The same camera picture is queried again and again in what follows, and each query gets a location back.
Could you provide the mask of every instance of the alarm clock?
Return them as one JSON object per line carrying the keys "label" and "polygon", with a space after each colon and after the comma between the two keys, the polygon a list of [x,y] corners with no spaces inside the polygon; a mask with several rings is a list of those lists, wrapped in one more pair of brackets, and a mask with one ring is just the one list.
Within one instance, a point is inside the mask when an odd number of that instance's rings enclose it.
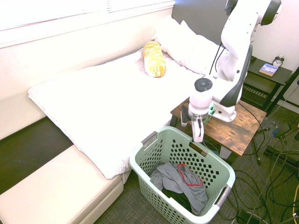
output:
{"label": "alarm clock", "polygon": [[272,64],[274,66],[280,67],[283,63],[283,61],[285,60],[285,57],[283,57],[282,55],[278,55],[277,57],[275,57],[275,59],[273,60]]}

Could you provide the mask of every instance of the yellow pillow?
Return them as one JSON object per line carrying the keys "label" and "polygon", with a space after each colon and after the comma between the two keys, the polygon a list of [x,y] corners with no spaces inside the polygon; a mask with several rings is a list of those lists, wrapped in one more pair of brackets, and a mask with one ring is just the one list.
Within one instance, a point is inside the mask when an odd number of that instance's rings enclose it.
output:
{"label": "yellow pillow", "polygon": [[162,77],[166,72],[166,62],[161,46],[156,41],[148,42],[143,48],[144,68],[152,77]]}

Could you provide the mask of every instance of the book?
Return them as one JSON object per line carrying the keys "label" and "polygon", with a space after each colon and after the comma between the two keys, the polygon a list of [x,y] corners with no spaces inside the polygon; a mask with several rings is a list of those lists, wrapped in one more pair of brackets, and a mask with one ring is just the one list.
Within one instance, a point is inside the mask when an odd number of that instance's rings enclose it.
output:
{"label": "book", "polygon": [[279,67],[274,66],[272,64],[264,64],[259,72],[266,74],[268,76],[273,76]]}

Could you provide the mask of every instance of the laundry basket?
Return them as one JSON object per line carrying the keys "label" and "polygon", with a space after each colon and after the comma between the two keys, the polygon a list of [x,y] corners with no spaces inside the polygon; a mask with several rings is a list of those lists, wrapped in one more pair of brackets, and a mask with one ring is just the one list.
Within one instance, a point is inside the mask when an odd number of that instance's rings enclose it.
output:
{"label": "laundry basket", "polygon": [[[157,162],[185,164],[204,182],[208,202],[199,216],[168,198],[151,182],[149,172]],[[219,211],[234,182],[234,170],[223,159],[174,127],[163,127],[143,140],[130,156],[142,194],[171,224],[206,224]]]}

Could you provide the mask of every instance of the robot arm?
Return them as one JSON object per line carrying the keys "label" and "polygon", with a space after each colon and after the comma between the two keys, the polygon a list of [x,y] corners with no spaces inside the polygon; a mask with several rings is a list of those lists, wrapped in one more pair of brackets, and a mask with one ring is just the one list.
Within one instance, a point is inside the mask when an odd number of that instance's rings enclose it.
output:
{"label": "robot arm", "polygon": [[[222,31],[221,41],[228,54],[219,58],[217,74],[204,76],[195,82],[190,96],[188,117],[192,121],[195,142],[203,141],[203,121],[208,116],[212,101],[227,108],[231,113],[230,121],[235,118],[235,105],[241,98],[252,55],[251,42],[259,26],[268,25],[277,17],[281,1],[228,0],[226,8],[229,17]],[[186,123],[186,118],[182,118],[182,125],[185,126]]]}

